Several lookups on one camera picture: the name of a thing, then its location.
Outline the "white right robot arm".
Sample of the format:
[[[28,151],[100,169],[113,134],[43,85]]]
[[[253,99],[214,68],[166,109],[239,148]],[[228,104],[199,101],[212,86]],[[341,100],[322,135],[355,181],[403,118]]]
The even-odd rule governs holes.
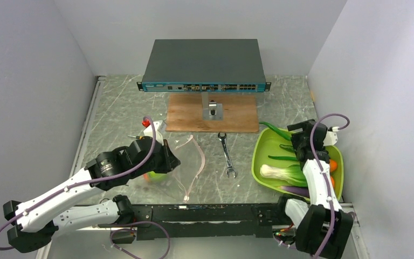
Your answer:
[[[294,224],[296,250],[314,258],[341,258],[354,219],[343,211],[330,181],[330,156],[325,148],[330,131],[313,119],[287,129],[293,133],[291,143],[307,180],[309,201],[286,198],[275,216],[282,224]]]

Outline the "green apple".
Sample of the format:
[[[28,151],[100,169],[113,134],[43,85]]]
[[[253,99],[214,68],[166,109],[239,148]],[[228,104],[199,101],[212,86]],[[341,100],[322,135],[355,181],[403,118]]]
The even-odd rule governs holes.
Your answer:
[[[147,182],[160,182],[160,181],[164,181],[168,175],[164,174],[164,173],[155,173],[153,171],[148,172],[150,180]]]

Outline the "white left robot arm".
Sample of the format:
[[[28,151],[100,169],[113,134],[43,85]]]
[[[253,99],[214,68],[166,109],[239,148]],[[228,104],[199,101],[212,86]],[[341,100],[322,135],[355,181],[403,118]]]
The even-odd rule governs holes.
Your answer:
[[[76,205],[148,172],[167,174],[180,164],[166,140],[158,142],[152,137],[141,137],[129,146],[102,152],[45,194],[26,202],[5,203],[4,217],[11,224],[8,243],[12,249],[29,253],[46,246],[55,237],[90,225],[125,227],[135,221],[132,204],[125,195],[98,205]]]

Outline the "clear zip top bag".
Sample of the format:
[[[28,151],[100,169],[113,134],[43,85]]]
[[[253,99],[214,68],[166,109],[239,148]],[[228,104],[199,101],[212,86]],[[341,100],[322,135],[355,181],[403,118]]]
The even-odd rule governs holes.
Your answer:
[[[168,140],[173,154],[181,164],[160,182],[148,182],[163,193],[170,203],[187,203],[194,183],[205,167],[205,154],[193,135],[171,137]]]

